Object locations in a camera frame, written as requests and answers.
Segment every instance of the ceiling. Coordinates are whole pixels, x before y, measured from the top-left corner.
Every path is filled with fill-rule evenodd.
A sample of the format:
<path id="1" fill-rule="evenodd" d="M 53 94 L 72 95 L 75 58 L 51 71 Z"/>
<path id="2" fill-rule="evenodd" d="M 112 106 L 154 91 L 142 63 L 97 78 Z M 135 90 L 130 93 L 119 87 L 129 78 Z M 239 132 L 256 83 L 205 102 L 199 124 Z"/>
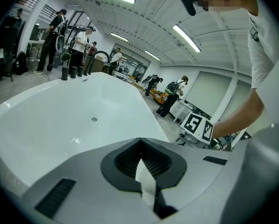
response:
<path id="1" fill-rule="evenodd" d="M 197 14 L 190 16 L 180 0 L 136 0 L 134 4 L 120 0 L 74 2 L 79 3 L 100 32 L 113 32 L 128 39 L 139 54 L 147 50 L 159 57 L 163 66 L 208 66 L 251 75 L 249 21 L 243 9 L 216 13 L 196 7 Z M 194 39 L 200 53 L 173 29 L 176 24 Z"/>

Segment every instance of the orange object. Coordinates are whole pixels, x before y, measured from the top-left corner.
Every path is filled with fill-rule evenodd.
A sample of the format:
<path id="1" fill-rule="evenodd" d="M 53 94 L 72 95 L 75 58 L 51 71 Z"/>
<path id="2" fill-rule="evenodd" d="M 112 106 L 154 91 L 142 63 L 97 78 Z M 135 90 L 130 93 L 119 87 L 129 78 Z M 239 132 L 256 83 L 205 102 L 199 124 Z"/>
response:
<path id="1" fill-rule="evenodd" d="M 161 95 L 159 95 L 160 97 L 158 97 L 158 98 L 156 97 L 155 94 L 159 95 L 159 92 L 158 92 L 157 90 L 155 90 L 155 89 L 151 89 L 151 90 L 150 90 L 150 95 L 151 95 L 158 103 L 164 104 L 165 101 L 163 100 L 163 96 L 168 97 L 168 94 L 162 93 Z"/>

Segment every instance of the black pants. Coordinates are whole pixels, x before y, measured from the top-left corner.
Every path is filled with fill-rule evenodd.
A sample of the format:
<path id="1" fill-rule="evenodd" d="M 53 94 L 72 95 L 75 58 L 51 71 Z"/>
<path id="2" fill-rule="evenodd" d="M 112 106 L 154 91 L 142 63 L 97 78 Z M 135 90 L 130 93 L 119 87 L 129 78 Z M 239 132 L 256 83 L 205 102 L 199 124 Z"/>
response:
<path id="1" fill-rule="evenodd" d="M 173 106 L 173 104 L 178 100 L 178 98 L 179 98 L 178 94 L 170 95 L 167 98 L 167 100 L 164 102 L 164 104 L 161 105 L 159 109 L 157 109 L 156 112 L 160 114 L 161 117 L 165 117 L 168 114 L 171 107 Z"/>
<path id="2" fill-rule="evenodd" d="M 69 75 L 71 74 L 72 67 L 79 67 L 82 65 L 83 52 L 72 49 L 71 60 L 69 64 Z"/>
<path id="3" fill-rule="evenodd" d="M 47 39 L 45 40 L 45 43 L 43 44 L 40 62 L 38 63 L 38 66 L 36 69 L 37 71 L 44 70 L 48 53 L 49 53 L 49 65 L 53 63 L 54 55 L 56 52 L 55 43 L 56 43 L 57 37 L 58 37 L 57 34 L 49 33 Z"/>
<path id="4" fill-rule="evenodd" d="M 109 67 L 109 70 L 108 70 L 108 74 L 109 74 L 109 75 L 112 76 L 112 72 L 113 72 L 113 70 L 115 70 L 116 65 L 117 65 L 116 62 L 110 63 L 110 67 Z"/>
<path id="5" fill-rule="evenodd" d="M 150 90 L 152 89 L 154 83 L 156 82 L 155 79 L 152 79 L 150 82 L 149 82 L 149 86 L 147 88 L 147 90 L 145 91 L 145 96 L 149 96 L 150 94 Z"/>

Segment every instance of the concrete floor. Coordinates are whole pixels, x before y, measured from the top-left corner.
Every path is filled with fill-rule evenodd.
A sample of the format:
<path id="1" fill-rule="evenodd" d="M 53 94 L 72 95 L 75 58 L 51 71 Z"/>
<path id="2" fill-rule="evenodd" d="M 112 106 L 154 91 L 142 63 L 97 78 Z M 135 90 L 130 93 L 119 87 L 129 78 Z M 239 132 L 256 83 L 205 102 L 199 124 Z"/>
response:
<path id="1" fill-rule="evenodd" d="M 59 66 L 57 69 L 53 69 L 50 74 L 47 73 L 47 70 L 44 70 L 42 75 L 35 75 L 33 74 L 33 71 L 37 68 L 37 62 L 35 62 L 29 65 L 28 72 L 25 72 L 20 76 L 14 75 L 14 81 L 12 82 L 10 78 L 4 77 L 0 81 L 0 104 L 7 101 L 11 97 L 34 86 L 46 83 L 49 80 L 52 81 L 60 78 L 62 67 L 63 66 Z M 177 138 L 178 133 L 181 129 L 180 124 L 173 122 L 173 116 L 170 113 L 166 116 L 165 119 L 156 114 L 155 110 L 158 109 L 160 104 L 157 101 L 155 101 L 152 97 L 145 96 L 144 92 L 141 92 L 141 95 L 143 96 L 150 110 L 152 112 L 154 111 L 155 118 L 162 127 L 169 141 L 173 142 Z"/>

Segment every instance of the bathtub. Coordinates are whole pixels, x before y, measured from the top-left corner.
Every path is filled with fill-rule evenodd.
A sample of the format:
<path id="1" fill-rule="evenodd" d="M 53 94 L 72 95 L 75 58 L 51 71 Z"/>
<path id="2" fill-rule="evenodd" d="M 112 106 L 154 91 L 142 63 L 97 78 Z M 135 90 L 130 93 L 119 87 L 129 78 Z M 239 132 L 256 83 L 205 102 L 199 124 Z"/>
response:
<path id="1" fill-rule="evenodd" d="M 136 137 L 169 142 L 134 86 L 102 72 L 44 83 L 0 105 L 0 183 L 21 196 L 73 155 Z"/>

